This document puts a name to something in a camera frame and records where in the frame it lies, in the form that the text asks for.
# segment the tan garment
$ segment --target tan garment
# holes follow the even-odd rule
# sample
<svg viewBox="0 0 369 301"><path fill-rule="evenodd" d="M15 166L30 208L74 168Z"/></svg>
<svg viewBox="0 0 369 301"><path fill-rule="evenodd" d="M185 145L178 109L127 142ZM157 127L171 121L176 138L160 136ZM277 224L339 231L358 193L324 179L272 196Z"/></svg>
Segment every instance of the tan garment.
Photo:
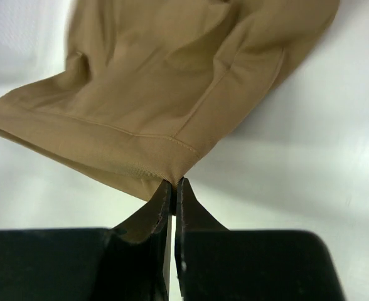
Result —
<svg viewBox="0 0 369 301"><path fill-rule="evenodd" d="M306 57L338 0L78 0L66 71L0 98L0 135L149 199Z"/></svg>

